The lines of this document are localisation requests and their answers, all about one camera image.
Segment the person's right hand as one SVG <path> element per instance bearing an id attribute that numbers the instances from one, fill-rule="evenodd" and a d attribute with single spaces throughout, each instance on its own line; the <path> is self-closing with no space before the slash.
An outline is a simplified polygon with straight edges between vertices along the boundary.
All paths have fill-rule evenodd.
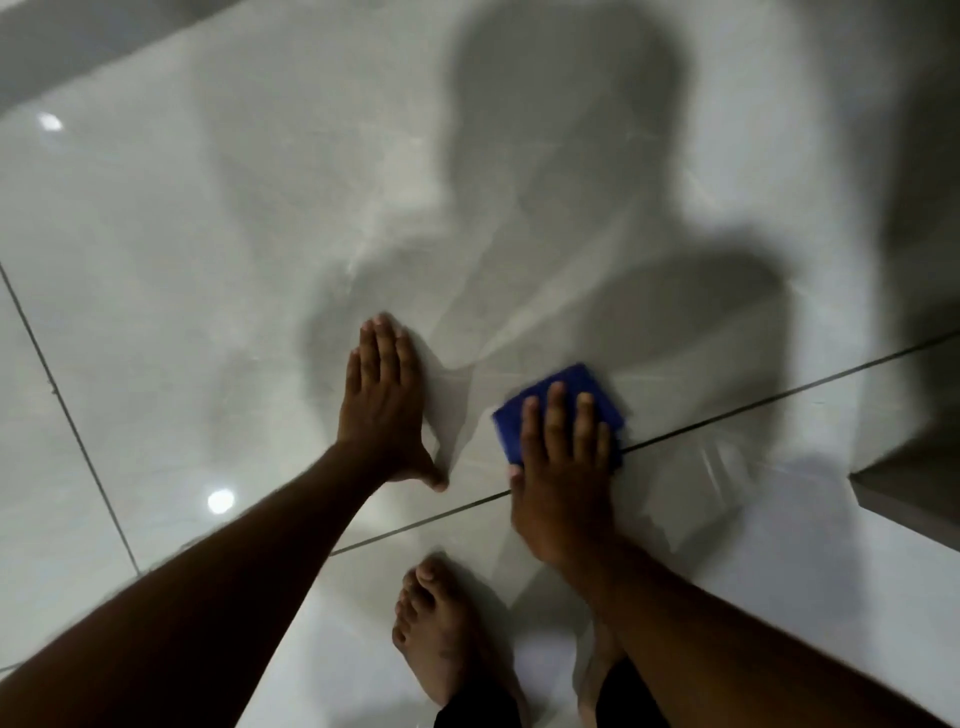
<path id="1" fill-rule="evenodd" d="M 594 567 L 616 540 L 611 484 L 595 467 L 594 398 L 579 394 L 567 410 L 570 455 L 552 464 L 545 450 L 545 408 L 534 396 L 522 409 L 522 494 L 511 496 L 516 533 L 534 556 L 565 577 Z"/>

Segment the person's left hand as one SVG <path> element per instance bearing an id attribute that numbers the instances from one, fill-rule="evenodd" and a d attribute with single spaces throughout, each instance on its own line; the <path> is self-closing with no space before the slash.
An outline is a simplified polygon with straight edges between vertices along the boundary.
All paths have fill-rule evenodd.
<path id="1" fill-rule="evenodd" d="M 377 316 L 380 314 L 387 314 L 399 333 L 400 384 L 392 390 L 378 380 Z M 374 462 L 382 481 L 418 480 L 417 450 L 426 448 L 424 367 L 408 330 L 392 315 L 380 314 L 361 324 L 358 342 L 350 351 L 361 357 L 362 389 L 346 399 L 344 384 L 337 443 L 355 446 L 367 460 Z"/>

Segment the blue cleaning cloth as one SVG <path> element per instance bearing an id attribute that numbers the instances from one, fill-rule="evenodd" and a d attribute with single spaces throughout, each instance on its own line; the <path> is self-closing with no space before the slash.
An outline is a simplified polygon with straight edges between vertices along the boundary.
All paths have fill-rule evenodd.
<path id="1" fill-rule="evenodd" d="M 507 463 L 510 466 L 522 466 L 522 409 L 525 401 L 535 397 L 544 407 L 550 386 L 557 382 L 564 386 L 568 409 L 575 410 L 579 395 L 584 393 L 592 395 L 596 420 L 605 423 L 610 430 L 609 467 L 615 473 L 622 466 L 623 455 L 619 435 L 625 427 L 625 418 L 618 409 L 616 401 L 607 394 L 591 369 L 582 362 L 557 370 L 534 382 L 512 395 L 493 411 L 491 419 Z"/>

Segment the person's left forearm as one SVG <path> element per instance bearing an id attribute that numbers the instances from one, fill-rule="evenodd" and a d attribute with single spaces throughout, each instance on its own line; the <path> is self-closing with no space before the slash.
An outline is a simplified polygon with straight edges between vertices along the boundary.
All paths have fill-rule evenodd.
<path id="1" fill-rule="evenodd" d="M 330 553 L 400 465 L 335 443 L 0 681 L 0 728 L 235 728 Z"/>

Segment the person's right forearm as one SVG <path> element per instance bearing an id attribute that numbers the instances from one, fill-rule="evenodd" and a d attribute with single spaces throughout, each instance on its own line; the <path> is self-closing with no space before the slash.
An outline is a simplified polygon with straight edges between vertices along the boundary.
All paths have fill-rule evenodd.
<path id="1" fill-rule="evenodd" d="M 594 612 L 580 702 L 595 728 L 950 728 L 629 543 L 574 540 L 553 563 Z"/>

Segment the person's left foot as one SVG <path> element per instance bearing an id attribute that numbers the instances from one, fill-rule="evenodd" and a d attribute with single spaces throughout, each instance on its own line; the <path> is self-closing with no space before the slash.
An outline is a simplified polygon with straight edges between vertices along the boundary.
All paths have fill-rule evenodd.
<path id="1" fill-rule="evenodd" d="M 522 728 L 531 728 L 511 653 L 443 555 L 406 572 L 394 614 L 392 643 L 438 711 L 472 679 L 488 677 L 516 700 Z"/>

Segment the black trousers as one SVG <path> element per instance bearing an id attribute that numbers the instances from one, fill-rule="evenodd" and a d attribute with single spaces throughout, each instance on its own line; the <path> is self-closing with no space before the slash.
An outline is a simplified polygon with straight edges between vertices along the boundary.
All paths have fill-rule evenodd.
<path id="1" fill-rule="evenodd" d="M 593 714 L 595 728 L 670 728 L 627 657 L 602 678 Z M 473 678 L 438 711 L 433 728 L 522 728 L 519 704 L 492 678 Z"/>

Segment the grey cabinet corner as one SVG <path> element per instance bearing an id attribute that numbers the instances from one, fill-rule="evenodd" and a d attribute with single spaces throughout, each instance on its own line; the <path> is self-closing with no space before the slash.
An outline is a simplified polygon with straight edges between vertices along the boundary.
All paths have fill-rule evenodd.
<path id="1" fill-rule="evenodd" d="M 960 551 L 960 426 L 932 426 L 849 480 L 860 506 Z"/>

